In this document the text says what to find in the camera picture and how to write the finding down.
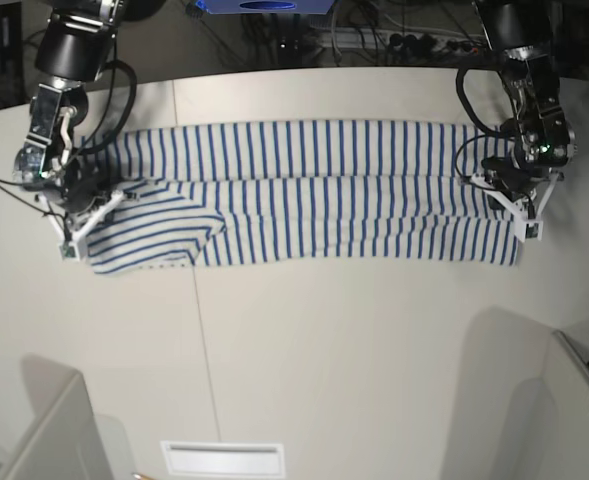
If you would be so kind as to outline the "black robot arm image-left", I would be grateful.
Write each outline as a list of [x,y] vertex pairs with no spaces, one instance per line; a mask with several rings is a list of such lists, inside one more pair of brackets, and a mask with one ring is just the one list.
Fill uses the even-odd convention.
[[85,86],[96,81],[115,46],[127,1],[49,1],[50,17],[35,66],[44,75],[30,104],[30,125],[16,155],[13,181],[67,214],[102,195],[101,175],[82,159],[74,129],[88,113]]

